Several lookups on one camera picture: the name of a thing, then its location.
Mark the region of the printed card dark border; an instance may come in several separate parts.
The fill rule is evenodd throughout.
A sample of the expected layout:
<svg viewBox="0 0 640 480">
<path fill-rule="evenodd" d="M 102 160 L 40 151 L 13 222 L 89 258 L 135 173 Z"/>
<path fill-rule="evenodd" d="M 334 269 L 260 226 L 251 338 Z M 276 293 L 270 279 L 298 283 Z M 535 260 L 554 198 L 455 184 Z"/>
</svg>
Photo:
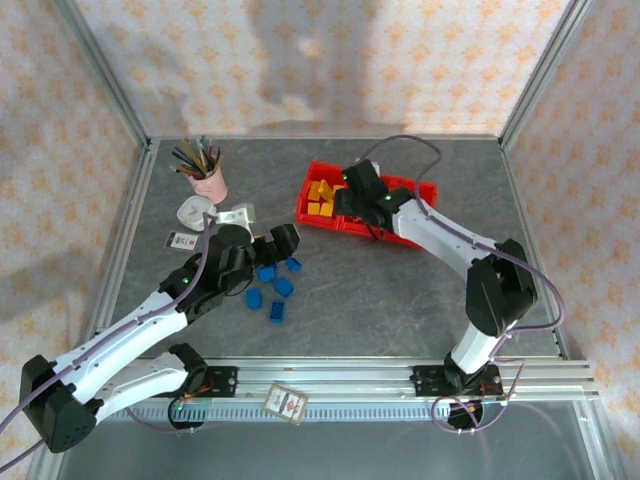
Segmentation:
<svg viewBox="0 0 640 480">
<path fill-rule="evenodd" d="M 196 249 L 198 240 L 198 235 L 171 231 L 165 242 L 165 247 L 173 250 L 192 252 Z"/>
</svg>

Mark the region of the white round plastic object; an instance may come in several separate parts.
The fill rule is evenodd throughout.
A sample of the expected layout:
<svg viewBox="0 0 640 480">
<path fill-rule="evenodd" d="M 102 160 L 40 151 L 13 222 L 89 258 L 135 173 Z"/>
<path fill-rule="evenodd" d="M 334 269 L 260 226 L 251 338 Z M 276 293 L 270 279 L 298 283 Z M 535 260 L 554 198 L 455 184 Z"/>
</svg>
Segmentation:
<svg viewBox="0 0 640 480">
<path fill-rule="evenodd" d="M 178 208 L 176 217 L 184 227 L 201 232 L 204 229 L 204 214 L 215 216 L 215 205 L 208 198 L 194 195 L 187 198 Z"/>
</svg>

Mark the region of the pink pencil cup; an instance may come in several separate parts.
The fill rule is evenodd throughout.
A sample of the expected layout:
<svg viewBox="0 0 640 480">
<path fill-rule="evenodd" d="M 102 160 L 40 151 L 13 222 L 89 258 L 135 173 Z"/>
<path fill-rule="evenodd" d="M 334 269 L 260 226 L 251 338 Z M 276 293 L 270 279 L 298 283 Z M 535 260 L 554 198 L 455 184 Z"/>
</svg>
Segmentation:
<svg viewBox="0 0 640 480">
<path fill-rule="evenodd" d="M 227 197 L 228 189 L 220 166 L 217 166 L 204 179 L 188 177 L 188 181 L 196 195 L 207 198 L 214 205 L 220 204 Z"/>
</svg>

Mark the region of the orange patterned backdrop cloth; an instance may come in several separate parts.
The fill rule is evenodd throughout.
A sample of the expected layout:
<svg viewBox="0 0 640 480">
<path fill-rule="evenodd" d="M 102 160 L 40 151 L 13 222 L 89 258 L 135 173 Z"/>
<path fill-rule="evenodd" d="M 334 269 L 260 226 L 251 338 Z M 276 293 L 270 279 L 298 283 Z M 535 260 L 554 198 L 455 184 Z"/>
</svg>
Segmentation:
<svg viewBox="0 0 640 480">
<path fill-rule="evenodd" d="M 74 0 L 151 136 L 495 135 L 571 0 Z"/>
<path fill-rule="evenodd" d="M 640 480 L 640 0 L 594 0 L 508 158 L 571 351 Z"/>
<path fill-rule="evenodd" d="M 22 367 L 85 333 L 138 157 L 52 0 L 0 0 L 0 465 L 38 440 Z"/>
</svg>

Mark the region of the printed card brown border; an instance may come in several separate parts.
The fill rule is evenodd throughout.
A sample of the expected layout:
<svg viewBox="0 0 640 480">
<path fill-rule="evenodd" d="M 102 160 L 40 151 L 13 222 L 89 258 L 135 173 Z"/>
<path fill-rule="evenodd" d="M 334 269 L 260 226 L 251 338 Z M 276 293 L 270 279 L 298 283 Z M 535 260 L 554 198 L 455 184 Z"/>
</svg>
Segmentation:
<svg viewBox="0 0 640 480">
<path fill-rule="evenodd" d="M 309 403 L 309 397 L 289 387 L 272 384 L 263 403 L 264 412 L 300 425 Z"/>
</svg>

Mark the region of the thin aluminium frame rail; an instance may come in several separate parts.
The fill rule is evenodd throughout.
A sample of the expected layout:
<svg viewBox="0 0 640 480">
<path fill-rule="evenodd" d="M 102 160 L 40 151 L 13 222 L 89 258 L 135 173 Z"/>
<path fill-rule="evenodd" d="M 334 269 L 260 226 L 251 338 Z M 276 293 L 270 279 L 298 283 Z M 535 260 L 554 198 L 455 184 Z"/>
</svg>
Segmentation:
<svg viewBox="0 0 640 480">
<path fill-rule="evenodd" d="M 148 143 L 159 143 L 161 141 L 178 141 L 183 138 L 200 138 L 203 134 L 200 135 L 190 135 L 190 136 L 149 136 Z M 429 141 L 495 141 L 499 142 L 500 137 L 491 134 L 418 134 L 418 133 L 403 133 L 403 134 L 391 134 L 393 135 L 411 135 L 416 136 Z M 340 135 L 340 134 L 319 134 L 319 135 L 311 135 L 311 134 L 275 134 L 275 135 L 266 135 L 266 134 L 257 134 L 257 135 L 204 135 L 205 139 L 212 140 L 381 140 L 383 138 L 389 137 L 389 135 Z"/>
</svg>

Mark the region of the aluminium frame side rail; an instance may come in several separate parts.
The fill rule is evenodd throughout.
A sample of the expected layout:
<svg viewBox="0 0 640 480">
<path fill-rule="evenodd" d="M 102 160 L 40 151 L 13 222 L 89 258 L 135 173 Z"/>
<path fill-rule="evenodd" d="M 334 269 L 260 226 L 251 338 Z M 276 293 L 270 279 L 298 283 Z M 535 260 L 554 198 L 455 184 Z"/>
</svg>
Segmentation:
<svg viewBox="0 0 640 480">
<path fill-rule="evenodd" d="M 507 147 L 502 143 L 499 144 L 501 159 L 504 165 L 506 175 L 512 190 L 519 220 L 522 226 L 526 248 L 529 253 L 528 262 L 534 270 L 532 273 L 540 301 L 544 304 L 545 311 L 549 318 L 546 324 L 532 325 L 527 330 L 523 330 L 522 334 L 533 332 L 549 332 L 559 351 L 559 357 L 562 360 L 570 360 L 572 354 L 570 346 L 563 330 L 564 321 L 567 318 L 566 302 L 560 292 L 560 289 L 549 278 L 544 267 L 544 262 L 540 257 L 538 241 L 535 238 L 532 224 L 527 211 L 526 201 L 522 193 L 522 189 L 518 184 L 515 174 L 515 168 L 511 165 Z"/>
<path fill-rule="evenodd" d="M 150 138 L 141 153 L 118 224 L 117 235 L 109 255 L 105 277 L 98 291 L 96 305 L 91 313 L 89 325 L 82 342 L 93 339 L 110 326 L 144 198 L 157 158 L 159 144 L 160 140 L 158 138 Z"/>
</svg>

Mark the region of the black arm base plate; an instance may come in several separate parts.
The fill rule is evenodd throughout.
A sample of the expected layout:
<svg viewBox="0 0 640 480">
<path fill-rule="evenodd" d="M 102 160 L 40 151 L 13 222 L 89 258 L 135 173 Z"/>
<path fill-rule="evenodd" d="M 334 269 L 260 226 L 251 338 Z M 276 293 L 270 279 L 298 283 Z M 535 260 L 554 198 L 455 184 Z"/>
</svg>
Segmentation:
<svg viewBox="0 0 640 480">
<path fill-rule="evenodd" d="M 496 365 L 485 365 L 474 374 L 456 371 L 452 366 L 417 365 L 409 380 L 417 397 L 471 396 L 504 394 L 501 374 Z"/>
<path fill-rule="evenodd" d="M 156 394 L 155 398 L 233 398 L 237 388 L 238 368 L 212 366 L 187 375 L 185 382 L 174 391 Z"/>
</svg>

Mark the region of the wide aluminium frame rail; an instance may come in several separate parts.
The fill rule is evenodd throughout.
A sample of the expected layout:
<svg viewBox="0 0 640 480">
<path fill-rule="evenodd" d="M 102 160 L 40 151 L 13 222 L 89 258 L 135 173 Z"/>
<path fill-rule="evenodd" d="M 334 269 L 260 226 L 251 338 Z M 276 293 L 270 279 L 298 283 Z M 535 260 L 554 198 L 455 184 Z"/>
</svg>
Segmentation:
<svg viewBox="0 0 640 480">
<path fill-rule="evenodd" d="M 72 368 L 62 377 L 76 398 L 85 403 L 93 398 L 125 395 L 140 402 L 180 387 L 187 375 L 212 366 L 238 368 L 235 398 L 264 398 L 272 384 L 306 394 L 313 401 L 392 402 L 417 397 L 409 380 L 417 365 L 438 365 L 417 358 L 297 358 L 242 357 L 183 361 L 164 353 L 156 359 L 135 360 L 127 366 L 106 367 L 98 361 Z M 594 397 L 595 380 L 585 361 L 554 358 L 501 359 L 495 364 L 501 374 L 504 394 L 484 397 L 513 400 L 573 400 Z"/>
</svg>

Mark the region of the aluminium frame post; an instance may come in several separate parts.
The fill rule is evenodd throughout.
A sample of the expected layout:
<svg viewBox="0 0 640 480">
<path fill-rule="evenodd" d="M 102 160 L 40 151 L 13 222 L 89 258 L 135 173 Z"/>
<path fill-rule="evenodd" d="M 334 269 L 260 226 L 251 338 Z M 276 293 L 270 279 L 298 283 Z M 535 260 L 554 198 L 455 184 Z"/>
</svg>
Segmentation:
<svg viewBox="0 0 640 480">
<path fill-rule="evenodd" d="M 146 151 L 150 144 L 149 136 L 76 0 L 52 0 L 52 2 L 114 103 L 136 145 L 140 150 Z"/>
<path fill-rule="evenodd" d="M 515 144 L 517 136 L 533 114 L 595 1 L 569 0 L 498 137 L 498 143 L 503 152 Z"/>
</svg>

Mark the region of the aluminium frame leg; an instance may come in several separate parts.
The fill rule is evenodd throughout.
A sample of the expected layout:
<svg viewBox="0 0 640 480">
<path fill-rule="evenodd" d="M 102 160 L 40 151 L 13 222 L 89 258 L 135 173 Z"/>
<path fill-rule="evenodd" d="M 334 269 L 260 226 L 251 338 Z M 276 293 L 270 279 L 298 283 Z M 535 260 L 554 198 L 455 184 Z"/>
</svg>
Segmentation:
<svg viewBox="0 0 640 480">
<path fill-rule="evenodd" d="M 594 480 L 626 480 L 601 400 L 576 400 L 573 406 Z"/>
<path fill-rule="evenodd" d="M 57 480 L 64 454 L 53 454 L 48 450 L 38 451 L 31 460 L 25 480 Z"/>
</svg>

